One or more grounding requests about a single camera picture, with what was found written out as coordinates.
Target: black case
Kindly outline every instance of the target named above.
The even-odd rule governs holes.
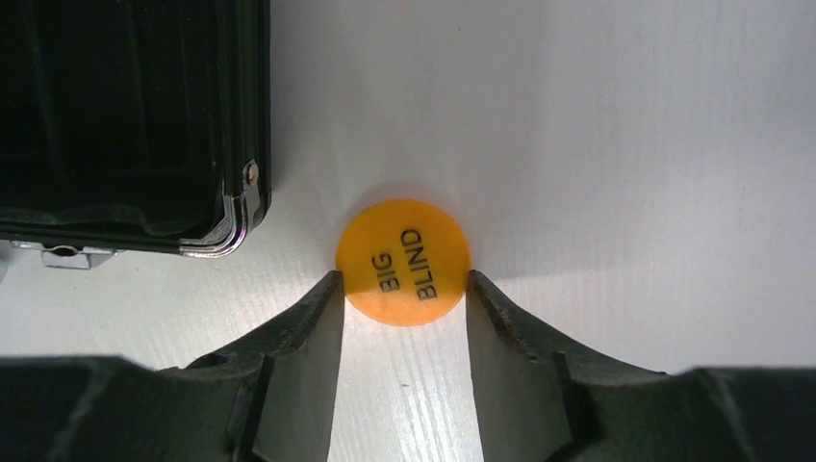
[[[270,199],[268,1],[3,4],[0,239],[234,250]]]

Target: metal latch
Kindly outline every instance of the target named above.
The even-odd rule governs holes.
[[[71,270],[92,270],[119,252],[113,248],[43,245],[24,241],[12,241],[12,247],[39,250],[45,267]]]

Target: white table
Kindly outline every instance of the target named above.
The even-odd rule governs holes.
[[[816,365],[816,2],[273,0],[270,215],[217,261],[15,253],[0,353],[185,365],[333,266],[363,207],[457,218],[521,306],[637,365]],[[347,307],[330,459],[481,459],[464,312]]]

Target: orange button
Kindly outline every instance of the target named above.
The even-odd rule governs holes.
[[[445,212],[396,199],[366,209],[348,225],[335,265],[355,308],[376,321],[413,326],[456,306],[468,284],[471,253]]]

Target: orange disc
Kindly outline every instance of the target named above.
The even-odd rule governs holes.
[[[366,209],[347,226],[335,266],[355,308],[376,321],[412,326],[456,306],[468,284],[471,253],[445,212],[396,199]]]

